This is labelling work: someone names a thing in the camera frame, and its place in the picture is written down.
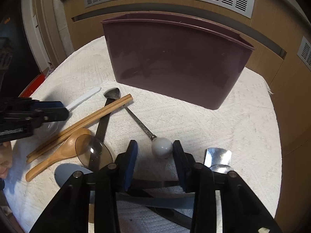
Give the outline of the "person's left hand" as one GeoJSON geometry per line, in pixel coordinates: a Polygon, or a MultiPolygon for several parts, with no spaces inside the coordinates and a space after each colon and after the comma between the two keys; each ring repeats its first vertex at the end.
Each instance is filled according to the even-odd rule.
{"type": "Polygon", "coordinates": [[[12,167],[13,151],[11,142],[4,142],[0,146],[0,178],[5,179],[12,167]]]}

